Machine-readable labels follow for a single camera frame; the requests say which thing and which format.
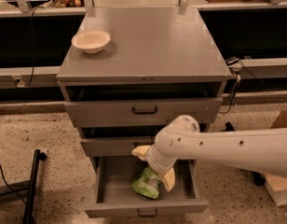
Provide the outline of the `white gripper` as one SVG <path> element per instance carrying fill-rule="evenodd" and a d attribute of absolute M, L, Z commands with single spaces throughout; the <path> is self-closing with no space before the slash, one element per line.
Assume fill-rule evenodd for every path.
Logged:
<path fill-rule="evenodd" d="M 155 146 L 138 146 L 131 154 L 141 161 L 147 161 L 149 166 L 159 173 L 159 178 L 164 184 L 165 190 L 170 192 L 175 186 L 175 172 L 172 168 L 176 163 L 173 157 L 164 156 Z"/>

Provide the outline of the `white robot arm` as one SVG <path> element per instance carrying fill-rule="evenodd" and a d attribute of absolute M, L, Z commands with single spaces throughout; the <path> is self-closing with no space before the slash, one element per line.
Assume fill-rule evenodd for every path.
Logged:
<path fill-rule="evenodd" d="M 136 147 L 131 154 L 159 174 L 166 190 L 175 185 L 173 166 L 178 160 L 203 160 L 287 178 L 287 128 L 202 133 L 194 118 L 182 115 L 161 129 L 152 145 Z"/>

